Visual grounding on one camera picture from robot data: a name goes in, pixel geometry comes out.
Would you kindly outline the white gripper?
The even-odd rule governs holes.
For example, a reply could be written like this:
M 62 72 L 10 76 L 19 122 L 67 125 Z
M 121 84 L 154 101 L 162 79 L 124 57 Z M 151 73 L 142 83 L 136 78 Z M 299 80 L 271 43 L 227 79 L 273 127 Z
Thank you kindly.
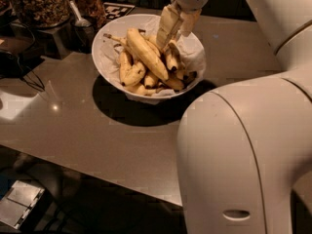
M 163 8 L 160 17 L 156 34 L 157 46 L 160 49 L 164 49 L 178 30 L 183 36 L 187 37 L 192 32 L 201 15 L 201 9 L 208 1 L 209 0 L 171 0 L 172 4 Z

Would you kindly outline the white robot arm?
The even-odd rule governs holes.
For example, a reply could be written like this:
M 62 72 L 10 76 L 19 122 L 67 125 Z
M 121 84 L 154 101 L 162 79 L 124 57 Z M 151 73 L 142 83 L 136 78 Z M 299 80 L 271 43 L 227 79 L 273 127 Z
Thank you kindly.
M 188 234 L 293 234 L 291 191 L 312 160 L 312 0 L 246 0 L 278 74 L 186 109 L 177 170 Z

